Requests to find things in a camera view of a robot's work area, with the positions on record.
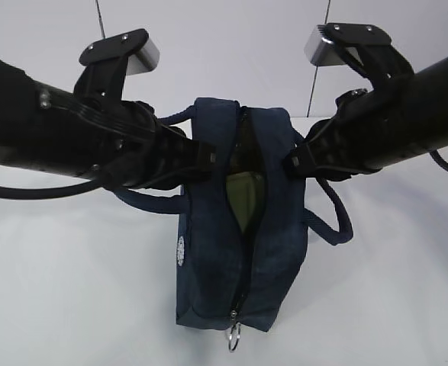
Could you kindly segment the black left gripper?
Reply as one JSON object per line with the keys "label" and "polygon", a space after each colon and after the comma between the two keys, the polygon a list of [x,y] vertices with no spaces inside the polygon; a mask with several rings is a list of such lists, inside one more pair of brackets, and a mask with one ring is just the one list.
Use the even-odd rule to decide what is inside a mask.
{"label": "black left gripper", "polygon": [[113,135],[110,154],[101,164],[104,189],[169,190],[185,179],[211,177],[216,148],[165,125],[149,104],[109,103],[102,107],[101,115]]}

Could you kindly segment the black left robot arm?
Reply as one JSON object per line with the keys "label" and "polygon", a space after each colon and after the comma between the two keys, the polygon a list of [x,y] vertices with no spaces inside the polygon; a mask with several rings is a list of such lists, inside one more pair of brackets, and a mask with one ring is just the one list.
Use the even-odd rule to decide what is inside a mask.
{"label": "black left robot arm", "polygon": [[213,144],[122,98],[126,78],[152,72],[159,60],[143,28],[89,44],[72,91],[0,60],[0,165],[110,189],[168,190],[206,179],[216,164]]}

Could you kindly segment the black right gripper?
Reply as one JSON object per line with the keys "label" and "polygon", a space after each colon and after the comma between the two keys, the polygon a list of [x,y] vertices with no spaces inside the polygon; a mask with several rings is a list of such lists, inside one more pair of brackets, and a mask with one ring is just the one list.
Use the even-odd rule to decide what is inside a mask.
{"label": "black right gripper", "polygon": [[358,158],[353,157],[350,143],[341,135],[346,107],[367,93],[366,89],[353,89],[336,98],[335,115],[315,123],[304,142],[298,144],[282,160],[289,178],[345,181],[355,175],[372,175],[382,170],[367,168]]}

